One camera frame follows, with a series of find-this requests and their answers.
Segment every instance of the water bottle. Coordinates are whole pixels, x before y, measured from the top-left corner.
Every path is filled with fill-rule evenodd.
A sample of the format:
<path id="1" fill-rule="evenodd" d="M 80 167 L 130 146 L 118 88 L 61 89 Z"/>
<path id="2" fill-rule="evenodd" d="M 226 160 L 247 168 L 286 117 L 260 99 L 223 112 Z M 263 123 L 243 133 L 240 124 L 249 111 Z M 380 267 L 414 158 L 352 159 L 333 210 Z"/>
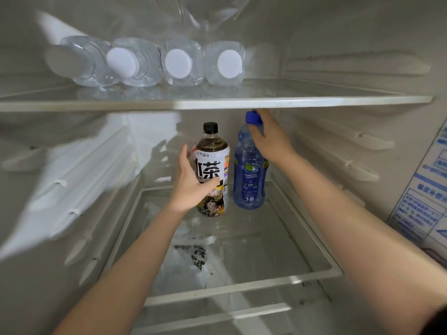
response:
<path id="1" fill-rule="evenodd" d="M 254 124 L 264 133 L 261 117 L 256 112 L 247 112 L 245 122 L 235 150 L 233 200 L 240 208 L 256 209 L 264 204 L 269 162 L 256 148 L 249 132 L 249 124 Z"/>
<path id="2" fill-rule="evenodd" d="M 128 86 L 151 87 L 163 79 L 158 47 L 136 37 L 115 40 L 107 64 Z"/>
<path id="3" fill-rule="evenodd" d="M 236 86 L 244 79 L 245 50 L 235 41 L 217 41 L 205 49 L 205 76 L 215 86 Z"/>
<path id="4" fill-rule="evenodd" d="M 195 86 L 203 81 L 203 53 L 200 45 L 186 37 L 175 37 L 163 49 L 163 72 L 172 86 Z"/>
<path id="5" fill-rule="evenodd" d="M 105 60 L 110 46 L 91 37 L 65 37 L 45 52 L 45 61 L 54 73 L 81 86 L 106 87 L 119 82 Z"/>

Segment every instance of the instruction label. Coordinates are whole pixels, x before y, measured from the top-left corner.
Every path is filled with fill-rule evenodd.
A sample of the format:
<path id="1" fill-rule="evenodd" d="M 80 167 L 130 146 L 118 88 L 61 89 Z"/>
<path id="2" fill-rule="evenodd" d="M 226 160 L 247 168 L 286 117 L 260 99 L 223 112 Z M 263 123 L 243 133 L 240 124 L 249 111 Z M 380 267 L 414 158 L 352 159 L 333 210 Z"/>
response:
<path id="1" fill-rule="evenodd" d="M 447 123 L 387 223 L 447 268 Z"/>

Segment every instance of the bottle neck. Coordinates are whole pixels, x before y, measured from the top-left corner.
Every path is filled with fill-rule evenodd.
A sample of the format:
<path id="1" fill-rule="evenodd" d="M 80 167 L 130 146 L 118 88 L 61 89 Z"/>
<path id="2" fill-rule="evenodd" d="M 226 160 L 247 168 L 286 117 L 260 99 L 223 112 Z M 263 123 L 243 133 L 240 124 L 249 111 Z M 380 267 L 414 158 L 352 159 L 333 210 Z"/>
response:
<path id="1" fill-rule="evenodd" d="M 204 133 L 203 134 L 204 138 L 217 138 L 217 133 L 216 134 L 208 134 L 208 133 Z"/>

